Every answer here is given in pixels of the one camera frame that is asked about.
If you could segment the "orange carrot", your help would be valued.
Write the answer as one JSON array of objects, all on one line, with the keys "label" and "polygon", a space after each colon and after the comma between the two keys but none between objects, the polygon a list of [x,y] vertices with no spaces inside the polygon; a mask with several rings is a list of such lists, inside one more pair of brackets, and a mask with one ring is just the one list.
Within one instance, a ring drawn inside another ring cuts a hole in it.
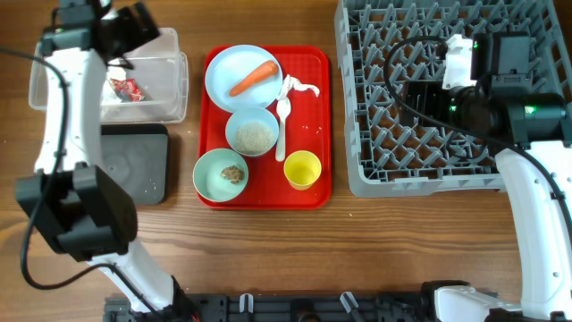
[{"label": "orange carrot", "polygon": [[256,84],[265,81],[266,79],[274,76],[278,72],[278,64],[272,60],[268,60],[260,64],[255,70],[248,74],[236,86],[229,91],[230,97],[237,97],[246,90],[255,86]]}]

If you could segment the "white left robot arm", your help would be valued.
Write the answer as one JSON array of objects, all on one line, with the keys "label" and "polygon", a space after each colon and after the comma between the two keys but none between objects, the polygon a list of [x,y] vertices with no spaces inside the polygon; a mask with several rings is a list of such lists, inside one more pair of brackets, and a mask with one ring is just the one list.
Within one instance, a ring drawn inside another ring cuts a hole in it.
[{"label": "white left robot arm", "polygon": [[114,10],[110,2],[62,1],[39,40],[35,60],[46,67],[48,95],[42,147],[16,199],[58,254],[102,271],[127,296],[138,321],[189,321],[196,307],[138,240],[131,196],[103,166],[101,94],[109,67],[156,39],[146,6]]}]

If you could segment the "small twisted white napkin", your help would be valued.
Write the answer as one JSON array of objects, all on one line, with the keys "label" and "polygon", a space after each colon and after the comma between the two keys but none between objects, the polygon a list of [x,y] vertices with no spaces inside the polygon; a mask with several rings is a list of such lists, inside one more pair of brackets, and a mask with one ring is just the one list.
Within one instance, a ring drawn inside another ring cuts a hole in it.
[{"label": "small twisted white napkin", "polygon": [[320,96],[320,89],[317,86],[312,84],[304,84],[299,79],[287,74],[282,82],[281,90],[276,99],[278,101],[285,99],[288,96],[288,93],[290,92],[291,89],[294,89],[296,91],[311,90],[314,92],[316,97]]}]

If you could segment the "yellow plastic cup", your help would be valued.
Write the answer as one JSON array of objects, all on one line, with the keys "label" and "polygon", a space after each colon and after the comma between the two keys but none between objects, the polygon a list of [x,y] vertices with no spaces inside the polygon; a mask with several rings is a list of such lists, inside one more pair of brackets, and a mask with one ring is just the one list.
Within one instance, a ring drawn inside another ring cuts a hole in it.
[{"label": "yellow plastic cup", "polygon": [[284,175],[297,191],[309,189],[322,173],[322,163],[317,155],[307,150],[291,153],[283,164]]}]

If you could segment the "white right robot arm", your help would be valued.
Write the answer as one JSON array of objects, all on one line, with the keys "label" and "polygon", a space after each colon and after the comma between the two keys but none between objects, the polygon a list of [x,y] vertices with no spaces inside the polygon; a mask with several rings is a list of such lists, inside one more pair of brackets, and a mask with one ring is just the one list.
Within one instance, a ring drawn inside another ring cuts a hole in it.
[{"label": "white right robot arm", "polygon": [[411,81],[395,100],[420,122],[492,149],[509,195],[522,268],[518,308],[459,286],[433,292],[440,321],[568,321],[571,318],[571,108],[537,92],[525,32],[434,37],[443,79]]}]

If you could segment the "light blue bowl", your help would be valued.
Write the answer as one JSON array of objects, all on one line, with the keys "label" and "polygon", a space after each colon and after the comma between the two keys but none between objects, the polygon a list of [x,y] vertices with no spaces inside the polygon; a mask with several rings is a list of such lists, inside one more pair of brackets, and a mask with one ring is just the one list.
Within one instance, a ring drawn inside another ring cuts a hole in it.
[{"label": "light blue bowl", "polygon": [[271,112],[269,112],[268,110],[266,110],[264,108],[253,107],[253,108],[240,109],[240,110],[236,111],[229,118],[229,120],[226,124],[225,138],[226,138],[228,144],[230,145],[230,147],[232,149],[234,149],[236,152],[238,152],[239,154],[241,154],[242,156],[245,156],[245,157],[261,157],[262,155],[265,154],[264,153],[264,154],[260,154],[260,155],[254,155],[254,156],[244,155],[244,154],[240,153],[235,146],[236,131],[244,123],[249,123],[249,122],[253,122],[253,121],[265,123],[273,131],[274,143],[273,143],[272,147],[269,150],[267,150],[265,153],[269,152],[273,148],[273,146],[276,144],[277,138],[278,138],[278,133],[279,133],[278,122],[276,120],[276,117]]}]

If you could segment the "mint green bowl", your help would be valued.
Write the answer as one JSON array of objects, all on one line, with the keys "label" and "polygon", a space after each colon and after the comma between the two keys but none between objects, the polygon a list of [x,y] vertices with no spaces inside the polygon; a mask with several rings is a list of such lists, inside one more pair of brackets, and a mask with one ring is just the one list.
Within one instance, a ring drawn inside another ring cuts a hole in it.
[{"label": "mint green bowl", "polygon": [[[221,171],[236,165],[245,172],[245,179],[232,184],[221,176]],[[197,193],[213,202],[226,202],[238,197],[248,183],[248,166],[245,159],[228,148],[216,148],[198,159],[193,169],[193,184]]]}]

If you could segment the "white rice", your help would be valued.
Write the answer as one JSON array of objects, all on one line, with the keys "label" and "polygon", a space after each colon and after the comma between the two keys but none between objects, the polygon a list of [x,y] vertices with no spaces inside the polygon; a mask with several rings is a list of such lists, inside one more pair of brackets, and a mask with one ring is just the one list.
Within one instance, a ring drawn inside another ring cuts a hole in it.
[{"label": "white rice", "polygon": [[244,123],[235,134],[237,150],[249,156],[264,154],[274,143],[272,129],[265,123],[253,121]]}]

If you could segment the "brown food scrap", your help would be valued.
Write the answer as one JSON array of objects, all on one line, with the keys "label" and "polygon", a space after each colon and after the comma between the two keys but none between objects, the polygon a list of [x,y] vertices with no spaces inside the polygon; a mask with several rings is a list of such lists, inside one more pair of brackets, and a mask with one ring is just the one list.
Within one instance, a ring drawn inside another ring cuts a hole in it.
[{"label": "brown food scrap", "polygon": [[232,184],[239,184],[245,179],[245,172],[236,165],[232,165],[225,167],[221,171],[221,176]]}]

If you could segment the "red snack wrapper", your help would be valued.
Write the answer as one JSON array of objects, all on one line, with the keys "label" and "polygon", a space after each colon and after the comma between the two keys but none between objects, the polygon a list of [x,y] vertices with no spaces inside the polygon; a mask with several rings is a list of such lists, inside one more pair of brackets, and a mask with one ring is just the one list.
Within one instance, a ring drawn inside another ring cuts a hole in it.
[{"label": "red snack wrapper", "polygon": [[143,92],[139,89],[134,79],[109,79],[108,82],[115,95],[122,102],[139,102],[145,99]]}]

